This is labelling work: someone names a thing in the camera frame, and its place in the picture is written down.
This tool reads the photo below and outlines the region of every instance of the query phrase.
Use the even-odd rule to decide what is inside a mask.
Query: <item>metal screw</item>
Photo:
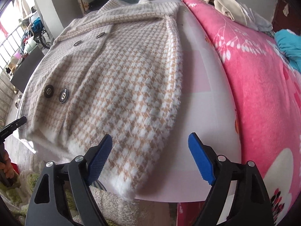
[[[226,161],[226,157],[223,156],[223,155],[219,155],[219,156],[217,157],[217,159],[218,159],[219,161]]]
[[[250,167],[255,167],[255,163],[254,163],[253,161],[248,161],[248,165],[249,165]]]
[[[48,161],[48,162],[46,163],[46,167],[52,167],[52,165],[53,165],[53,162],[52,162],[52,161]]]
[[[106,34],[106,32],[102,32],[102,33],[100,33],[96,38],[98,39],[98,38],[104,36],[105,34]]]
[[[76,43],[74,43],[74,47],[76,47],[76,46],[78,46],[79,44],[81,44],[82,43],[82,40],[79,40],[79,41],[77,41]]]
[[[76,162],[80,162],[80,161],[82,161],[83,159],[84,159],[84,157],[81,156],[81,155],[75,157],[75,161],[76,161]]]

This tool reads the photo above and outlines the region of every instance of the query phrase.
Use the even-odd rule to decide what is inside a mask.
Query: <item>black tool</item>
[[[273,226],[272,206],[262,177],[253,161],[245,165],[217,156],[202,144],[195,133],[189,135],[189,149],[204,180],[212,188],[195,225],[215,226],[225,205],[230,182],[237,180],[234,200],[223,226]]]
[[[23,116],[20,119],[13,121],[12,123],[8,124],[0,131],[0,162],[5,164],[4,161],[4,141],[5,139],[13,134],[13,131],[16,130],[18,127],[25,124],[27,121],[26,117]],[[13,181],[10,178],[6,178],[3,169],[0,169],[0,182],[3,183],[6,187],[11,187],[13,185]]]
[[[272,208],[266,188],[254,162],[237,164],[217,156],[203,145],[195,133],[189,136],[189,148],[203,178],[212,185],[204,208],[194,226],[215,226],[224,207],[230,182],[237,180],[234,201],[222,226],[273,226]],[[70,215],[64,193],[69,181],[76,207],[84,226],[108,226],[94,201],[89,185],[96,180],[112,149],[112,138],[105,135],[98,146],[70,163],[46,163],[29,204],[25,226],[80,226]],[[0,199],[1,226],[20,226]]]

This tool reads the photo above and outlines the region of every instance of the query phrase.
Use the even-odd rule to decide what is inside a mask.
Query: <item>hand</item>
[[[6,178],[13,178],[15,176],[15,172],[14,172],[13,165],[11,164],[11,160],[10,160],[9,155],[6,150],[5,150],[5,154],[4,154],[4,161],[5,161],[5,164],[0,162],[0,169],[4,170]]]

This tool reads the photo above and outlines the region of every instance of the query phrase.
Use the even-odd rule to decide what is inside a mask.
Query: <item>beige cloth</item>
[[[9,63],[8,63],[8,67],[10,68],[10,70],[13,67],[17,67],[18,61],[19,61],[19,59],[17,57],[15,57],[14,55],[11,56],[11,59],[9,60]]]
[[[19,116],[27,123],[19,138],[73,159],[110,134],[113,149],[101,178],[133,198],[158,160],[180,104],[178,8],[175,2],[123,6],[110,0],[98,13],[74,20],[26,86]],[[48,84],[51,98],[43,95]],[[61,104],[63,89],[70,95]]]
[[[261,17],[258,13],[252,11],[245,4],[236,0],[203,0],[206,3],[213,1],[214,7],[223,15],[231,20],[249,27],[255,31],[272,31],[273,25]]]
[[[103,216],[120,226],[170,226],[169,205],[145,200],[124,201],[115,194],[90,186],[91,193]],[[77,223],[79,216],[73,218]]]
[[[203,0],[204,2],[209,3],[213,1],[214,7],[217,11],[223,15],[229,17],[231,20],[242,24],[247,25],[246,16],[243,13],[243,9],[240,4],[235,0]]]
[[[26,0],[15,0],[14,7],[20,13],[21,19],[24,19],[27,15],[31,14],[30,8]]]

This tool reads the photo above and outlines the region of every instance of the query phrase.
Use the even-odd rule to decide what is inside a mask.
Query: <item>coat button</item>
[[[45,96],[46,98],[51,98],[52,95],[53,95],[53,92],[54,92],[53,85],[47,85],[47,86],[44,88],[44,96]]]
[[[105,34],[106,34],[106,32],[102,32],[102,33],[100,33],[96,38],[98,39],[98,38],[104,36]]]
[[[77,41],[76,43],[74,43],[74,47],[76,47],[76,46],[78,46],[79,44],[81,44],[82,43],[82,40],[79,40],[79,41]]]
[[[62,104],[67,101],[68,97],[69,97],[69,91],[67,89],[64,89],[60,92],[60,96],[58,97],[58,100]]]

